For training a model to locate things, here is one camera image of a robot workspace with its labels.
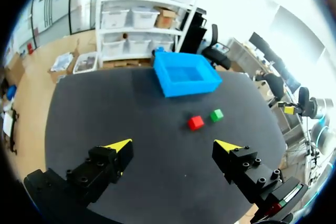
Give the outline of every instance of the small box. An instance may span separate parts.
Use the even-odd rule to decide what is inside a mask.
[[[155,7],[160,12],[156,19],[155,26],[157,28],[170,29],[173,24],[173,20],[176,17],[176,12],[164,7]]]
[[[25,68],[23,67],[22,59],[19,53],[16,52],[5,66],[5,78],[10,86],[18,86],[24,73]]]
[[[77,50],[75,50],[74,52],[71,53],[73,56],[73,59],[70,63],[70,65],[68,66],[68,68],[66,70],[62,70],[62,71],[57,71],[57,72],[53,72],[50,69],[48,70],[48,73],[51,76],[51,79],[53,81],[53,83],[57,83],[58,79],[61,76],[66,76],[67,74],[72,74],[77,58],[79,57],[79,52]]]
[[[204,122],[203,122],[202,117],[198,115],[198,116],[194,116],[193,118],[191,118],[188,121],[188,125],[192,131],[196,131],[199,128],[202,128],[204,126]]]
[[[218,110],[214,110],[211,115],[210,115],[212,121],[215,123],[215,122],[218,122],[220,119],[222,119],[224,116],[223,116],[223,113],[220,109]]]

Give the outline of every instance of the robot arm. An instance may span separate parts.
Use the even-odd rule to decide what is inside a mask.
[[[229,184],[234,182],[246,199],[258,206],[251,223],[292,218],[290,211],[308,190],[296,178],[280,179],[280,170],[271,170],[251,147],[239,147],[215,140],[212,158]]]

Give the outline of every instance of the black tabletop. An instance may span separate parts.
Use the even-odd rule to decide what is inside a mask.
[[[220,72],[209,94],[165,98],[153,69],[67,76],[57,84],[46,127],[46,164],[65,178],[97,145],[133,139],[134,158],[116,185],[88,208],[130,223],[232,224],[251,206],[212,160],[214,139],[250,145],[276,169],[285,141],[275,116],[243,74]],[[221,109],[224,119],[211,122]],[[192,132],[187,121],[205,126]]]

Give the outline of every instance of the wooden floor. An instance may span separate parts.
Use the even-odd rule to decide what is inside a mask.
[[[25,74],[18,86],[14,102],[14,109],[20,115],[14,132],[17,156],[7,152],[13,172],[21,181],[27,174],[37,169],[43,172],[46,170],[45,128],[55,89],[55,84],[47,71],[57,56],[75,50],[79,54],[95,51],[95,31],[56,40],[36,49],[24,59]],[[255,211],[256,208],[252,208],[239,223],[248,224]]]

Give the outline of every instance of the black chair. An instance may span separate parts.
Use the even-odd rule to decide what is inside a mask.
[[[212,40],[210,45],[202,51],[202,55],[211,61],[211,65],[215,68],[215,64],[222,66],[226,70],[231,67],[231,61],[222,52],[213,48],[215,44],[220,44],[224,47],[225,45],[219,43],[218,41],[218,27],[216,24],[212,24]]]

